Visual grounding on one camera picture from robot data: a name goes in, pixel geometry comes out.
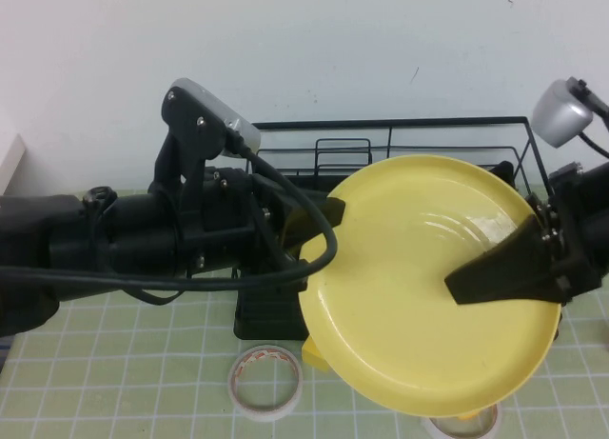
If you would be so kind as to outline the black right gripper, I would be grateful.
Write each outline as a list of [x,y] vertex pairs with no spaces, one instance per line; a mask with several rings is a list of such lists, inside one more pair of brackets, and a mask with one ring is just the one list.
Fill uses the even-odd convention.
[[605,166],[567,165],[549,175],[551,190],[505,239],[444,279],[459,305],[504,300],[566,304],[605,277]]

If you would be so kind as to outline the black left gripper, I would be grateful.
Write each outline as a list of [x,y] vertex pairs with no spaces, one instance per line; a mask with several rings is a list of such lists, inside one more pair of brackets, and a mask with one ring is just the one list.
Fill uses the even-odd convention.
[[[300,257],[308,239],[308,213],[276,180],[241,169],[205,168],[174,190],[157,183],[176,231],[174,271],[187,276],[236,268],[242,277],[229,290],[299,291],[310,263]],[[341,224],[345,201],[308,194],[332,228]]]

